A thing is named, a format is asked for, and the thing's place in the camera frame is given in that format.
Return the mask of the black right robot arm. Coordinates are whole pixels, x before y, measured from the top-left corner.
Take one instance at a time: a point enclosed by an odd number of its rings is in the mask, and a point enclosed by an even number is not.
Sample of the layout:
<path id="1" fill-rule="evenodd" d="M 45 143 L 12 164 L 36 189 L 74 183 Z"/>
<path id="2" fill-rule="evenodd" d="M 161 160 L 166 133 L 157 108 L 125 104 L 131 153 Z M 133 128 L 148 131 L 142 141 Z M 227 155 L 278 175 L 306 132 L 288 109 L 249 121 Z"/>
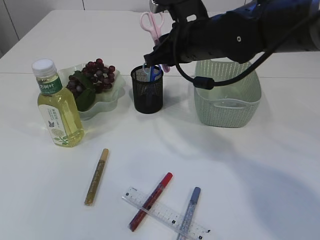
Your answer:
<path id="1" fill-rule="evenodd" d="M 167 10 L 169 33 L 144 56 L 148 65 L 228 58 L 245 63 L 267 51 L 302 20 L 319 9 L 317 0 L 253 0 L 233 10 L 209 16 L 200 0 L 152 0 L 153 13 Z"/>

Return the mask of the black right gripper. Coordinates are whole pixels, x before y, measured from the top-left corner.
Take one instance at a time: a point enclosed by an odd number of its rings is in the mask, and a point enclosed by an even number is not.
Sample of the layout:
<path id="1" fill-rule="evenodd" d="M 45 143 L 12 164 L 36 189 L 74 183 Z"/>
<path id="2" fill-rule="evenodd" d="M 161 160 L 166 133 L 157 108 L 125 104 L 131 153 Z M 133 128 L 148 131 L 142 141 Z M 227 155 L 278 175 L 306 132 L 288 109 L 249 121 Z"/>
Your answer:
<path id="1" fill-rule="evenodd" d="M 191 53 L 194 26 L 195 22 L 173 23 L 170 32 L 159 38 L 160 44 L 154 47 L 154 51 L 143 56 L 146 65 L 175 65 L 175 59 L 179 64 L 194 62 L 195 54 Z"/>

